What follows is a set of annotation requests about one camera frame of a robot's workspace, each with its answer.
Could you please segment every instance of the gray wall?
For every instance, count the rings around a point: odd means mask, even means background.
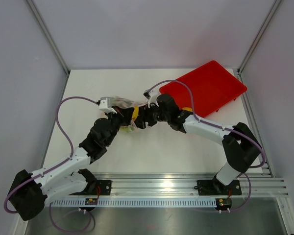
[[[65,80],[25,1],[0,0],[0,235],[16,218],[4,198],[17,172],[40,166]]]
[[[284,1],[243,71],[273,169],[294,205],[294,0]]]
[[[273,0],[35,0],[70,69],[237,68]]]

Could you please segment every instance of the plastic bag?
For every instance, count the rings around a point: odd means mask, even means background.
[[[142,106],[147,104],[147,102],[137,102],[137,101],[132,101],[129,99],[121,98],[118,96],[111,96],[111,105],[112,106],[118,106],[122,109],[127,109],[127,108],[134,108],[136,106]],[[133,132],[137,129],[134,121],[131,121],[131,124],[129,126],[121,126],[120,131],[122,132]]]

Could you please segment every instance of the yellow object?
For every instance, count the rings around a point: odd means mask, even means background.
[[[190,111],[190,112],[193,111],[193,110],[192,110],[191,108],[189,108],[189,107],[184,107],[182,110],[186,110],[186,111]]]
[[[134,107],[134,112],[133,112],[133,115],[132,115],[132,120],[133,120],[133,121],[135,121],[135,119],[136,119],[137,116],[138,116],[138,107],[139,107],[139,106]]]

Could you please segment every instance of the white table surface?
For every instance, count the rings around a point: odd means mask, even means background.
[[[191,70],[72,70],[63,98],[78,95],[99,100],[102,96],[117,95],[144,101],[143,92],[152,85],[176,79]],[[74,146],[86,138],[99,117],[98,106],[85,100],[69,100],[59,112],[60,123]],[[240,97],[207,118],[224,124],[239,121],[247,124]],[[222,146],[200,136],[176,132],[167,123],[132,133],[119,132],[107,149],[105,155],[87,168],[98,173],[212,173],[226,163]],[[55,126],[44,166],[69,152],[67,140]],[[261,173],[261,169],[249,172]]]

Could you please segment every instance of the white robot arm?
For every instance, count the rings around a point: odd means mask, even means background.
[[[91,193],[96,187],[96,178],[88,170],[82,169],[98,160],[116,136],[121,126],[129,125],[135,109],[138,115],[135,124],[145,129],[158,121],[167,122],[175,131],[191,133],[205,137],[224,147],[227,163],[214,176],[210,190],[220,195],[238,175],[247,171],[259,155],[259,149],[249,140],[232,132],[242,133],[252,141],[257,140],[243,124],[235,126],[221,125],[198,117],[192,111],[180,110],[169,94],[152,98],[153,102],[135,108],[121,109],[111,106],[110,98],[103,97],[98,102],[99,108],[108,117],[99,118],[91,128],[87,138],[75,148],[72,155],[64,157],[54,164],[27,173],[20,171],[9,191],[9,201],[23,220],[35,217],[54,200],[76,192]]]

